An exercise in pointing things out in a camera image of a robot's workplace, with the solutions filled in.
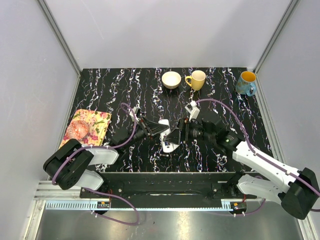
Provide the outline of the white remote control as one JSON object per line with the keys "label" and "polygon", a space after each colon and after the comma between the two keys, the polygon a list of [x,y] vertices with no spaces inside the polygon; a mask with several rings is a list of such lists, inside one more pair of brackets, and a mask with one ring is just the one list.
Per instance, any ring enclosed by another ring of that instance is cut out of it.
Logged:
{"label": "white remote control", "polygon": [[161,119],[158,123],[167,126],[167,129],[160,134],[162,151],[166,154],[172,153],[179,147],[180,139],[176,132],[172,133],[168,119]]}

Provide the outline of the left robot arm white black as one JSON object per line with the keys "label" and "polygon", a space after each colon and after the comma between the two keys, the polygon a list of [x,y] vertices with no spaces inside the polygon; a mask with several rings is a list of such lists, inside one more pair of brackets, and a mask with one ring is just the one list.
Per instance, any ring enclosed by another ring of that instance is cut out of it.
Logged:
{"label": "left robot arm white black", "polygon": [[129,132],[125,127],[119,128],[107,146],[82,145],[78,140],[71,139],[45,161],[43,170],[62,190],[73,186],[97,190],[105,180],[99,173],[88,170],[88,166],[114,165],[136,142],[147,137],[163,138],[169,128],[167,119],[153,122],[140,117],[136,119],[134,130]]}

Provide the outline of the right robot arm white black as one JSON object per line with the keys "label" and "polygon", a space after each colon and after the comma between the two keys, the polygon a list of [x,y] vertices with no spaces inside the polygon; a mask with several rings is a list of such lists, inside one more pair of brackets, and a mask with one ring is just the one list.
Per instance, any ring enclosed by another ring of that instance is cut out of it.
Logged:
{"label": "right robot arm white black", "polygon": [[238,173],[231,187],[245,195],[254,195],[282,206],[291,216],[304,220],[320,197],[316,174],[309,168],[299,170],[263,153],[226,128],[221,120],[197,121],[182,118],[174,130],[161,134],[165,150],[175,150],[189,140],[204,141],[238,163],[250,167],[264,179]]}

